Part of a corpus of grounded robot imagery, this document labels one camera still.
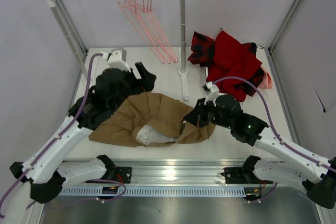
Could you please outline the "tan pleated skirt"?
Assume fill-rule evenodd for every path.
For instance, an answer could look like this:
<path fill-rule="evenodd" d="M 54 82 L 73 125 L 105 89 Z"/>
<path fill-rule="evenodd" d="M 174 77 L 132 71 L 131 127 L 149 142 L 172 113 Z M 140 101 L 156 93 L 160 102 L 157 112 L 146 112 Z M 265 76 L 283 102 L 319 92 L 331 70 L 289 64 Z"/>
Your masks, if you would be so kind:
<path fill-rule="evenodd" d="M 201 143 L 212 136 L 215 125 L 196 127 L 184 122 L 183 117 L 192 109 L 161 93 L 133 95 L 89 135 L 89 140 L 124 147 Z"/>

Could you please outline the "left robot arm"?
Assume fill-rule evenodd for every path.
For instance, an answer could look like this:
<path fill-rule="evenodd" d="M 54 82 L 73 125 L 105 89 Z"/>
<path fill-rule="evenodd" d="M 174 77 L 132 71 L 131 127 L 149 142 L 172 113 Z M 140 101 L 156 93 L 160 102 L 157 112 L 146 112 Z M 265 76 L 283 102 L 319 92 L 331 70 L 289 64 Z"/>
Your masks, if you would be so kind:
<path fill-rule="evenodd" d="M 86 84 L 85 93 L 70 108 L 68 115 L 47 143 L 29 160 L 14 162 L 10 171 L 20 182 L 30 183 L 30 198 L 45 204 L 72 185 L 96 179 L 112 180 L 116 166 L 106 155 L 75 168 L 62 168 L 66 156 L 88 135 L 109 119 L 121 104 L 132 95 L 152 91 L 156 75 L 140 62 L 135 64 L 140 78 L 132 69 L 105 69 L 95 84 Z"/>

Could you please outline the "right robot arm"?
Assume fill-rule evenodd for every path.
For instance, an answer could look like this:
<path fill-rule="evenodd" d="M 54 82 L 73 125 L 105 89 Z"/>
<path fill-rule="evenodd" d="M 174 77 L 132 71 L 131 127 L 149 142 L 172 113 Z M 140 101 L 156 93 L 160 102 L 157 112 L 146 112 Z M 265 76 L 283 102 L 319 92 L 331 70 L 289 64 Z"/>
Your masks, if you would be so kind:
<path fill-rule="evenodd" d="M 249 156 L 240 169 L 246 182 L 264 180 L 283 184 L 305 193 L 321 207 L 335 206 L 335 159 L 319 156 L 282 138 L 267 122 L 243 112 L 231 95 L 221 95 L 214 101 L 199 99 L 183 119 L 196 127 L 212 123 L 227 128 L 237 141 L 280 159 L 272 162 Z"/>

